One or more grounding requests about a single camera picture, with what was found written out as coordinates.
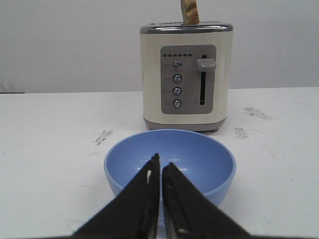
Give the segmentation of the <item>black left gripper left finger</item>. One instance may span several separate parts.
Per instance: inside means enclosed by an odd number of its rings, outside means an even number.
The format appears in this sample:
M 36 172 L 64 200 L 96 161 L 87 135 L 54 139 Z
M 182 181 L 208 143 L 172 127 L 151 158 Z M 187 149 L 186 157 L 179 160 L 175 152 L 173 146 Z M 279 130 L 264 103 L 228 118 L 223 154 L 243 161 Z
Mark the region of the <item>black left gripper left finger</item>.
M 73 239 L 155 239 L 160 204 L 160 157 L 156 153 Z

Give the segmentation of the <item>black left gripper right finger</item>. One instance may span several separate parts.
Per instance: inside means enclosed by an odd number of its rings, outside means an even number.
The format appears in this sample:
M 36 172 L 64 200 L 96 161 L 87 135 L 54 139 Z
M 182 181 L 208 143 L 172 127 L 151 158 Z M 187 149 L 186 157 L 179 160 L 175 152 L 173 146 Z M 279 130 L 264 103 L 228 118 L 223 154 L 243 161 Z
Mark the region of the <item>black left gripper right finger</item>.
M 162 171 L 168 239 L 249 239 L 251 235 L 206 199 L 173 164 Z

